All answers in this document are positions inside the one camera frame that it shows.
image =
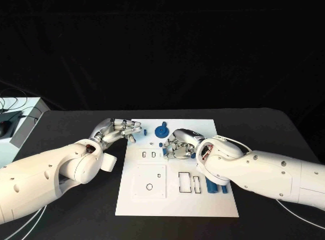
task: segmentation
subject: dark gray table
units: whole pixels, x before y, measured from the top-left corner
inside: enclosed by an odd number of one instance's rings
[[[49,111],[16,159],[88,138],[105,118],[214,119],[217,133],[243,142],[253,150],[318,162],[285,113],[266,108]],[[325,239],[325,230],[299,220],[275,200],[243,190],[235,183],[232,187],[240,218],[115,216],[125,149],[127,140],[121,139],[108,150],[118,157],[114,171],[101,171],[88,184],[75,187],[49,204],[29,239]],[[294,203],[285,205],[301,217],[325,227],[324,211]],[[29,218],[0,225],[0,239],[17,230]]]

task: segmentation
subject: black curtain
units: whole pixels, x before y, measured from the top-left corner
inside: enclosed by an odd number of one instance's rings
[[[7,86],[56,110],[270,107],[311,142],[325,119],[325,7],[0,3]]]

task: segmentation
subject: computer mouse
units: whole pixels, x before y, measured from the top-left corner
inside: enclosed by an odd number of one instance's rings
[[[12,122],[10,121],[3,121],[0,122],[0,137],[3,137],[10,129],[12,126]]]

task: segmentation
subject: white cable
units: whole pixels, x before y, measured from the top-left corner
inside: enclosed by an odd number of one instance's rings
[[[22,226],[22,228],[6,238],[6,240],[9,240],[19,232],[20,230],[25,228],[25,226],[29,224],[29,222],[35,219],[35,217],[37,216],[39,212],[42,211],[42,208],[40,210],[35,213],[33,217],[30,218],[30,220],[26,222],[26,224]]]
[[[235,143],[240,144],[243,147],[247,148],[249,152],[252,152],[252,149],[250,149],[250,148],[249,148],[242,142],[239,142],[239,141],[230,139],[229,137],[224,137],[224,136],[220,136],[220,137],[224,138],[224,139],[229,139],[229,140],[233,141]]]
[[[278,203],[283,206],[283,208],[285,208],[299,219],[302,219],[306,223],[312,224],[314,226],[317,226],[317,227],[319,227],[321,229],[325,230],[325,227],[317,225],[315,223],[309,222],[309,221],[305,220],[302,217],[299,217],[299,216],[285,207],[285,205],[281,203],[281,201],[279,201],[279,200],[276,200],[276,201],[278,201]]]
[[[22,240],[26,239],[27,235],[29,235],[30,232],[33,231],[33,229],[35,229],[35,227],[36,227],[36,225],[37,225],[37,223],[39,223],[39,221],[40,221],[40,219],[42,219],[42,215],[40,215],[40,217],[39,217],[39,219],[37,219],[37,221],[36,221],[36,223],[35,223],[35,226],[32,227],[29,233],[27,233],[26,236],[22,238]]]

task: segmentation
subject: white robotic arm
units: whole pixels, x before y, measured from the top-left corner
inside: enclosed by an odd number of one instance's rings
[[[232,180],[266,197],[325,210],[325,165],[250,149],[243,153],[224,137],[206,139],[186,129],[176,130],[164,147],[171,144],[165,157],[186,159],[186,154],[178,155],[183,146],[187,155],[194,148],[197,169],[216,184],[227,185]]]
[[[117,158],[104,150],[121,138],[135,142],[141,123],[104,120],[91,135],[76,143],[30,156],[0,169],[0,224],[22,218],[53,202],[99,169],[111,172]]]

